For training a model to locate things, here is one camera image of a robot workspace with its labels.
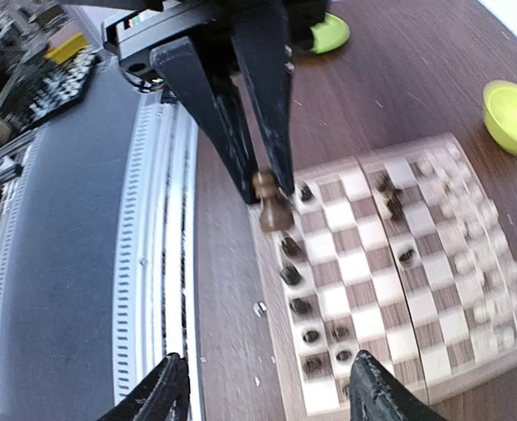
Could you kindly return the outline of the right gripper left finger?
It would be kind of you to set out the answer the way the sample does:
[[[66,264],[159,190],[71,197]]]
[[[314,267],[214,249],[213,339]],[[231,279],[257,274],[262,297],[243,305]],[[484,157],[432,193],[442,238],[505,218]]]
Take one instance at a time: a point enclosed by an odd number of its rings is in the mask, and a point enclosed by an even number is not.
[[[190,406],[188,362],[168,354],[117,406],[99,421],[187,421]]]

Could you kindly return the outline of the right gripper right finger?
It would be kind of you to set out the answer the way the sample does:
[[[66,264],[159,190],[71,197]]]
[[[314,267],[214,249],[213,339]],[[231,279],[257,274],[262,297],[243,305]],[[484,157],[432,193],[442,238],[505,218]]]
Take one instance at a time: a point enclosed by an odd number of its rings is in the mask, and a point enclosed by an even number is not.
[[[415,397],[368,351],[360,350],[349,382],[350,420],[445,420]]]

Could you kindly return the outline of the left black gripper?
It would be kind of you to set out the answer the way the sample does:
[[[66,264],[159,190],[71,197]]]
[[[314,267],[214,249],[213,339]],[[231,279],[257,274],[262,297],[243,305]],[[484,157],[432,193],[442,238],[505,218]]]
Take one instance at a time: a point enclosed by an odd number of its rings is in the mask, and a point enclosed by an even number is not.
[[[243,76],[266,154],[286,196],[294,193],[289,139],[291,48],[309,44],[325,1],[123,1],[102,24],[103,47],[144,81],[162,77],[205,132],[245,203],[258,163],[230,75]]]

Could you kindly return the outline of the wooden chess board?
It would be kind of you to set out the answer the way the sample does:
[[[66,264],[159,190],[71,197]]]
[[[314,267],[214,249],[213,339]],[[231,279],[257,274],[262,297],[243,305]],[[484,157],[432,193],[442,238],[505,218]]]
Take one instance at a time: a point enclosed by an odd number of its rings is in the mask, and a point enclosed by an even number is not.
[[[290,229],[250,212],[287,419],[348,419],[361,350],[426,404],[517,367],[517,263],[454,136],[295,180]]]

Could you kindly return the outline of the dark chess piece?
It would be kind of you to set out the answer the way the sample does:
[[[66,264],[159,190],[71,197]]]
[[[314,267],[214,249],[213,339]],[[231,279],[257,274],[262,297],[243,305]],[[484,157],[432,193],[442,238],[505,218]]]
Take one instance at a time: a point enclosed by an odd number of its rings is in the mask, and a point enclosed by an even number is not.
[[[294,216],[288,200],[281,195],[272,170],[262,170],[252,177],[257,199],[262,204],[259,224],[262,232],[283,232],[294,226]]]

